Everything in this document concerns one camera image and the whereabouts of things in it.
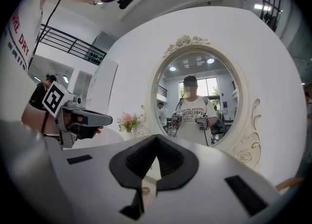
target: black strap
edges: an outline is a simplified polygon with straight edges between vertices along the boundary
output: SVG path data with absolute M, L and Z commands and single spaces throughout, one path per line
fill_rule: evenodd
M 45 125 L 47 123 L 49 112 L 45 112 L 44 120 L 41 127 L 41 133 L 44 134 Z

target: ceiling light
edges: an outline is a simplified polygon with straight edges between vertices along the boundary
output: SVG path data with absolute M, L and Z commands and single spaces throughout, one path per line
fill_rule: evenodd
M 208 64 L 211 64 L 211 63 L 214 63 L 214 61 L 215 61 L 214 58 L 210 58 L 210 59 L 207 60 L 207 63 L 208 63 Z
M 262 4 L 255 4 L 255 5 L 254 5 L 254 8 L 255 8 L 255 9 L 262 9 L 262 8 L 263 8 L 264 11 L 271 11 L 271 9 L 272 9 L 272 8 L 269 7 L 269 6 L 264 6 L 264 7 L 263 7 Z
M 68 82 L 67 77 L 66 77 L 66 76 L 63 76 L 63 78 L 64 78 L 65 82 L 68 84 L 69 82 Z

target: graphic print t-shirt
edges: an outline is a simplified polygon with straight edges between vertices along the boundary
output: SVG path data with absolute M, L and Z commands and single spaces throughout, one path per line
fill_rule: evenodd
M 182 106 L 177 111 L 182 113 L 182 122 L 176 136 L 178 138 L 195 142 L 207 146 L 204 131 L 199 129 L 199 124 L 195 122 L 199 114 L 206 113 L 208 118 L 216 117 L 215 109 L 208 100 L 208 104 L 205 104 L 203 97 L 199 96 L 193 102 L 189 102 L 186 99 L 183 100 Z M 210 128 L 206 131 L 206 137 L 208 146 L 211 146 L 211 131 Z
M 20 121 L 36 88 L 27 75 L 42 19 L 41 0 L 22 0 L 0 38 L 0 119 Z

